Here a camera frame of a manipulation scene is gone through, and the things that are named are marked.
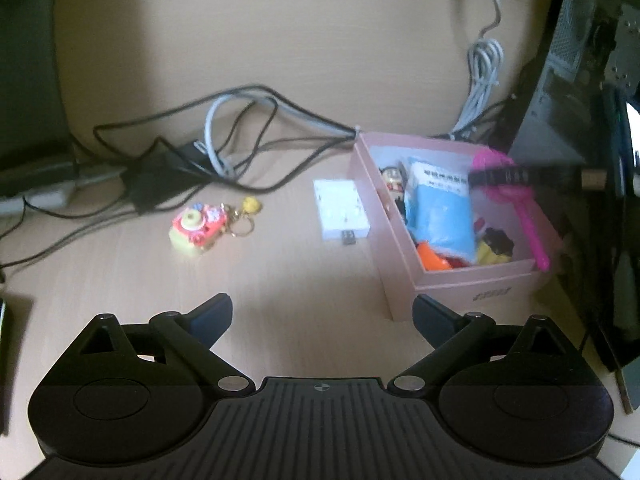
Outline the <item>blue tissue packet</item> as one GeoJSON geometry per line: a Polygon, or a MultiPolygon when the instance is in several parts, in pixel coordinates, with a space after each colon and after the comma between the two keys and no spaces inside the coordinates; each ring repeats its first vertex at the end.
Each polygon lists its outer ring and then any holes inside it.
{"type": "Polygon", "coordinates": [[[408,158],[406,227],[416,244],[427,242],[439,255],[476,263],[474,214],[468,176],[408,158]]]}

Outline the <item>white adapter box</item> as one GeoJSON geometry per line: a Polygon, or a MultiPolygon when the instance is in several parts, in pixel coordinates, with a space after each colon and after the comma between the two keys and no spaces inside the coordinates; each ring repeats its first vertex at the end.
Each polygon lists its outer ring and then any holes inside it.
{"type": "Polygon", "coordinates": [[[342,240],[347,232],[353,238],[369,235],[370,222],[354,180],[314,180],[314,200],[322,240],[342,240]]]}

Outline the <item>black power adapter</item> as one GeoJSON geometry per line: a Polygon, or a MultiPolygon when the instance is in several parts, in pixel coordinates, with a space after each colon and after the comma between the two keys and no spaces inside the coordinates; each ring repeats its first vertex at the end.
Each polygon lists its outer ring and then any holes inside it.
{"type": "Polygon", "coordinates": [[[155,154],[120,176],[126,195],[138,214],[145,214],[208,180],[213,171],[202,141],[183,144],[177,151],[155,154]]]}

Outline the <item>yellow pudding toy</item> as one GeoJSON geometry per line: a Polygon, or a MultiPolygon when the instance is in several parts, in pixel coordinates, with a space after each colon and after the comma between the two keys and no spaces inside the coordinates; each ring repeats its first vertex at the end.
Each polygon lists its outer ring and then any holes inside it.
{"type": "Polygon", "coordinates": [[[476,248],[479,266],[508,263],[512,260],[514,241],[503,230],[487,228],[476,248]]]}

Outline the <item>black monitor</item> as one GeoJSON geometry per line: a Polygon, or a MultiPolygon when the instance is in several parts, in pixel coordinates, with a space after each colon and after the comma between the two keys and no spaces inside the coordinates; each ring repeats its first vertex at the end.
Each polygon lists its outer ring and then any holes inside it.
{"type": "Polygon", "coordinates": [[[1,0],[1,194],[76,177],[54,42],[54,0],[1,0]]]}

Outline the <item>pink cardboard box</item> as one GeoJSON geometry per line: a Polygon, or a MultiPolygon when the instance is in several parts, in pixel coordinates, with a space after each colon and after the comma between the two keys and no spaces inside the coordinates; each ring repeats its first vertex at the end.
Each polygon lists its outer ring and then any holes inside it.
{"type": "Polygon", "coordinates": [[[562,242],[537,203],[500,203],[469,188],[481,150],[422,136],[358,136],[350,175],[394,320],[410,320],[421,294],[462,312],[528,296],[552,277],[562,242]]]}

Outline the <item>computer tower case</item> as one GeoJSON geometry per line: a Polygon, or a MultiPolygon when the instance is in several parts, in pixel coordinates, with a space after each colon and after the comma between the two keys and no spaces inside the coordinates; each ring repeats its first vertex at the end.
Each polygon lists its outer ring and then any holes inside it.
{"type": "Polygon", "coordinates": [[[639,0],[551,0],[534,58],[489,138],[553,166],[536,200],[562,240],[561,282],[608,370],[639,355],[639,0]]]}

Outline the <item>pink toy net scoop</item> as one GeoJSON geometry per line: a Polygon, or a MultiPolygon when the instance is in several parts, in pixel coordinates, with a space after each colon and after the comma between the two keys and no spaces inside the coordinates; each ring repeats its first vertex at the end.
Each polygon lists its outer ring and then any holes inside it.
{"type": "MultiPolygon", "coordinates": [[[[491,148],[483,148],[479,150],[473,158],[472,170],[482,169],[489,166],[516,165],[509,156],[492,150],[491,148]]],[[[529,207],[534,202],[534,192],[532,188],[520,188],[516,186],[511,188],[480,188],[483,193],[496,203],[510,204],[518,216],[518,221],[523,234],[526,237],[530,252],[536,261],[537,268],[542,272],[550,270],[550,258],[544,249],[544,244],[538,235],[535,222],[529,212],[529,207]]]]}

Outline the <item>black-haired doll keychain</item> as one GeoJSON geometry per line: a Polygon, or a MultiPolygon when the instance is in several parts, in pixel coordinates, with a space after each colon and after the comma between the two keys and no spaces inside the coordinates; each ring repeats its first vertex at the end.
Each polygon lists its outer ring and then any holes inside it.
{"type": "Polygon", "coordinates": [[[381,177],[385,183],[390,197],[398,210],[405,213],[405,181],[398,166],[386,166],[380,169],[381,177]]]}

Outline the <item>orange toy figure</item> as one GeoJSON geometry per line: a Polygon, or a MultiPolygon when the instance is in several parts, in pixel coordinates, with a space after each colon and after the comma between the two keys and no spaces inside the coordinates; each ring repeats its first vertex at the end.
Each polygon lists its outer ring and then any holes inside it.
{"type": "Polygon", "coordinates": [[[468,264],[459,258],[439,255],[427,242],[416,245],[416,252],[427,272],[448,271],[465,268],[468,264]]]}

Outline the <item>red camera toy keychain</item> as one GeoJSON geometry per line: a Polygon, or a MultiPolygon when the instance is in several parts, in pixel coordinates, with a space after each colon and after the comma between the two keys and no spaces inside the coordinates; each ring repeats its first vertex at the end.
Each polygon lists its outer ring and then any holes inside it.
{"type": "Polygon", "coordinates": [[[171,246],[188,256],[201,255],[224,235],[246,237],[254,232],[255,216],[262,202],[246,196],[239,207],[230,204],[194,203],[181,211],[168,231],[171,246]]]}

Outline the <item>white power strip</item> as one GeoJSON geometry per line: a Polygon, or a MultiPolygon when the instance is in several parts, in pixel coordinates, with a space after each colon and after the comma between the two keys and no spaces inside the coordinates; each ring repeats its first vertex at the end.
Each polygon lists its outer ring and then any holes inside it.
{"type": "Polygon", "coordinates": [[[12,197],[2,197],[1,217],[9,218],[18,216],[23,210],[23,200],[37,207],[58,211],[70,204],[74,194],[81,188],[115,179],[122,173],[122,169],[93,169],[82,172],[75,181],[35,188],[34,190],[21,192],[12,197]]]}

